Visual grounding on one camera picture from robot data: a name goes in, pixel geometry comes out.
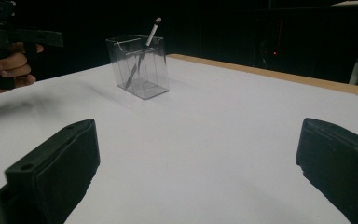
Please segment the wooden table edge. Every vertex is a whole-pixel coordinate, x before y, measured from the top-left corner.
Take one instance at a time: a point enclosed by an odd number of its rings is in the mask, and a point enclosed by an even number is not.
[[[207,65],[211,65],[211,66],[218,66],[218,67],[223,67],[223,68],[227,68],[227,69],[233,69],[233,70],[257,74],[257,75],[265,76],[265,77],[274,77],[274,78],[292,81],[292,82],[296,82],[296,83],[307,84],[307,85],[321,87],[321,88],[325,88],[325,89],[329,89],[329,90],[342,91],[342,92],[347,92],[347,93],[352,93],[352,94],[358,95],[358,86],[357,85],[334,82],[334,81],[323,80],[323,79],[318,79],[318,78],[313,78],[313,77],[303,77],[303,76],[298,76],[298,75],[293,75],[293,74],[287,74],[287,73],[270,71],[270,70],[261,69],[261,68],[255,68],[255,67],[249,67],[249,66],[245,66],[245,65],[234,64],[234,63],[223,63],[223,62],[218,62],[218,61],[214,61],[214,60],[202,59],[202,58],[197,58],[197,57],[187,56],[187,55],[182,55],[182,54],[169,54],[169,55],[167,55],[167,57],[184,60],[184,61],[189,61],[189,62],[193,62],[193,63],[203,63],[203,64],[207,64]]]

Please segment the clear plastic container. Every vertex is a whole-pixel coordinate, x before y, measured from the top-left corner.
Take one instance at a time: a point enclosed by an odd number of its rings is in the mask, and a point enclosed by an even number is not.
[[[164,38],[124,35],[106,39],[117,85],[142,99],[169,90]]]

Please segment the dark wall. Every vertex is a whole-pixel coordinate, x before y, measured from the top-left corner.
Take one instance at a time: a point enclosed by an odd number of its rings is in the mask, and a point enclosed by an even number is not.
[[[110,63],[106,38],[149,35],[157,17],[167,54],[339,82],[358,57],[358,7],[330,7],[337,0],[16,2],[15,24],[63,33],[63,48],[32,62],[38,80]]]
[[[165,38],[167,53],[198,54],[200,50],[199,4],[189,0],[16,2],[14,24],[63,34],[63,48],[45,46],[32,63],[38,80],[110,63],[106,38],[149,35],[158,17],[162,21],[155,36]]]

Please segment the pen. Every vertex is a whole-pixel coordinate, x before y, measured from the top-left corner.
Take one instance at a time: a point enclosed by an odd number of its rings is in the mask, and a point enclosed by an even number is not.
[[[156,32],[156,30],[157,30],[158,25],[159,25],[160,22],[161,22],[161,18],[158,17],[158,18],[156,19],[154,25],[153,25],[153,29],[152,29],[152,31],[150,32],[149,37],[147,38],[147,41],[146,41],[146,43],[145,43],[146,46],[149,46],[149,45],[150,45],[150,42],[152,41],[153,36],[154,36],[154,34],[155,34],[155,32]],[[136,65],[133,66],[133,68],[132,68],[132,70],[131,70],[131,73],[130,73],[130,76],[129,76],[129,79],[128,79],[127,82],[126,82],[126,86],[125,86],[126,89],[130,86],[130,84],[131,84],[131,82],[132,82],[133,75],[135,75],[135,72],[138,70],[138,73],[139,73],[139,69],[141,68],[141,61],[142,61],[142,59],[144,58],[144,56],[145,56],[145,53],[142,53],[142,54],[139,56],[139,59],[138,59],[138,69],[136,68]]]

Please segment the table surface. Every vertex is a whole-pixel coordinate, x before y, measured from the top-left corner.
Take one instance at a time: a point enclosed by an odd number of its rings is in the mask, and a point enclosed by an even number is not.
[[[358,86],[184,55],[142,100],[110,64],[0,94],[5,169],[95,119],[101,166],[66,223],[350,223],[296,165],[304,118],[358,134]]]

